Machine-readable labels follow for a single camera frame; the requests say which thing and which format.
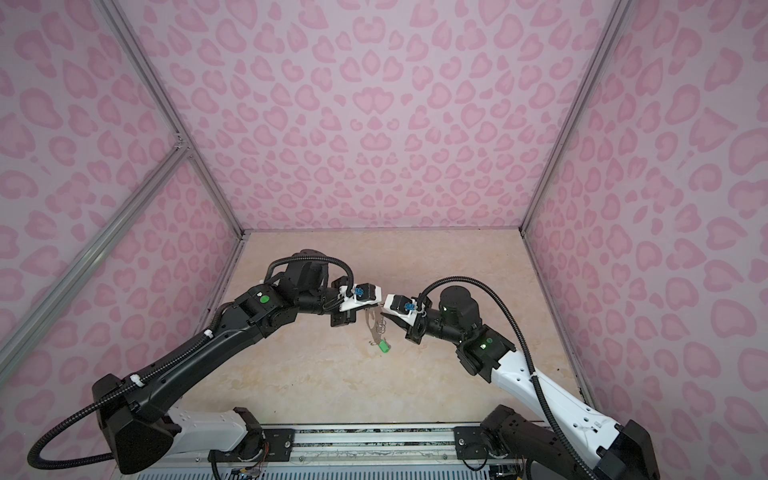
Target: beige tabletop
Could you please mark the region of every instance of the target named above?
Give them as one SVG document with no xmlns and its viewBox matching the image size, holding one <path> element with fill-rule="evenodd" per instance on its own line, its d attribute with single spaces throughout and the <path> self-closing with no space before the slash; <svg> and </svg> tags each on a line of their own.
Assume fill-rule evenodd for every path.
<svg viewBox="0 0 768 480">
<path fill-rule="evenodd" d="M 347 262 L 356 283 L 415 296 L 444 276 L 488 284 L 520 325 L 536 368 L 578 396 L 560 338 L 517 230 L 366 230 L 252 233 L 225 300 L 259 283 L 277 258 L 310 248 Z M 331 266 L 330 279 L 343 271 Z M 480 289 L 467 286 L 484 323 L 514 343 L 506 318 Z M 437 304 L 439 292 L 430 297 Z M 180 406 L 197 411 L 247 407 L 262 423 L 472 422 L 498 404 L 533 414 L 506 392 L 470 376 L 452 344 L 404 338 L 392 322 L 382 353 L 371 346 L 365 313 L 357 323 L 329 327 L 329 316 L 296 322 L 245 349 L 198 383 Z"/>
</svg>

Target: white cable tie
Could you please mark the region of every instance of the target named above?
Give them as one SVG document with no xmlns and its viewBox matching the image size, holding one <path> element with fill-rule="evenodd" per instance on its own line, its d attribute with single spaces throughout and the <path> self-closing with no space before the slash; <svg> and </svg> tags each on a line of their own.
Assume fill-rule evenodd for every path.
<svg viewBox="0 0 768 480">
<path fill-rule="evenodd" d="M 131 380 L 132 380 L 132 381 L 133 381 L 133 383 L 135 383 L 135 384 L 136 384 L 136 385 L 137 385 L 139 388 L 141 388 L 141 387 L 143 387 L 143 386 L 147 385 L 146 383 L 144 383 L 144 382 L 142 382 L 142 381 L 141 381 L 141 377 L 139 376 L 139 374 L 138 374 L 138 373 L 134 373 L 133 375 L 131 375 Z"/>
</svg>

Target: wall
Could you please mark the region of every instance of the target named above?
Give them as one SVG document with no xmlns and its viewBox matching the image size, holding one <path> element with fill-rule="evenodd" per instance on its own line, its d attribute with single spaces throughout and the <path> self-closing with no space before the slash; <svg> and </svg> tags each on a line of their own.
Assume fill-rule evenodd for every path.
<svg viewBox="0 0 768 480">
<path fill-rule="evenodd" d="M 768 475 L 768 4 L 640 3 L 531 244 L 666 478 Z"/>
<path fill-rule="evenodd" d="M 269 229 L 519 225 L 612 3 L 121 4 Z"/>
<path fill-rule="evenodd" d="M 41 478 L 26 465 L 32 443 L 93 402 L 91 386 L 124 376 L 189 338 L 233 246 L 200 178 L 182 164 L 41 344 L 0 392 L 0 472 Z M 107 452 L 96 416 L 60 435 L 45 458 Z M 101 478 L 108 464 L 57 478 Z"/>
<path fill-rule="evenodd" d="M 0 6 L 0 345 L 173 140 L 88 0 Z"/>
</svg>

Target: pink wallpaper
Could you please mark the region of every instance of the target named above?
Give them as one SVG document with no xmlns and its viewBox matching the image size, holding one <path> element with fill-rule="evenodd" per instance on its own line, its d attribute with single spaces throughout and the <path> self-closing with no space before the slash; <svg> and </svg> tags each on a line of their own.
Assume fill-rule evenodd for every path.
<svg viewBox="0 0 768 480">
<path fill-rule="evenodd" d="M 126 0 L 246 227 L 515 226 L 612 0 Z"/>
<path fill-rule="evenodd" d="M 88 0 L 0 5 L 0 344 L 170 150 Z"/>
<path fill-rule="evenodd" d="M 92 402 L 91 385 L 124 376 L 189 338 L 233 246 L 200 178 L 183 164 L 0 392 L 0 476 L 43 478 L 26 452 Z M 60 435 L 48 458 L 108 451 L 95 415 Z M 101 478 L 114 463 L 53 474 Z"/>
<path fill-rule="evenodd" d="M 665 478 L 768 475 L 768 3 L 640 2 L 532 242 Z"/>
</svg>

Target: perforated metal panel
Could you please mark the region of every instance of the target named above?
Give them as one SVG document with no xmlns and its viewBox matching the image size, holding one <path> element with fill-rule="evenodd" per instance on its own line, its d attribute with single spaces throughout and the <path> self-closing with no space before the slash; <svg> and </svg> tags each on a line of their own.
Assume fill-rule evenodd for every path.
<svg viewBox="0 0 768 480">
<path fill-rule="evenodd" d="M 221 475 L 235 480 L 235 475 Z M 213 480 L 209 465 L 196 468 L 149 468 L 137 480 Z M 258 480 L 489 480 L 488 467 L 473 472 L 464 465 L 394 465 L 366 467 L 269 467 Z"/>
</svg>

